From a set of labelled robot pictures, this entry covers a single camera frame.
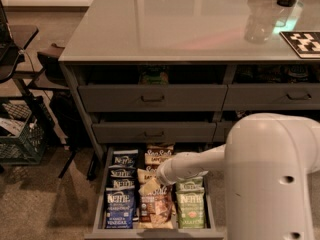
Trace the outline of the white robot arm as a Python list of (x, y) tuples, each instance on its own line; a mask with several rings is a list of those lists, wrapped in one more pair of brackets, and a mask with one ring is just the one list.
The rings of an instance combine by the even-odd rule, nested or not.
[(219, 169), (228, 240), (315, 240), (308, 175), (320, 169), (319, 122), (251, 114), (235, 123), (224, 145), (164, 161), (139, 192)]

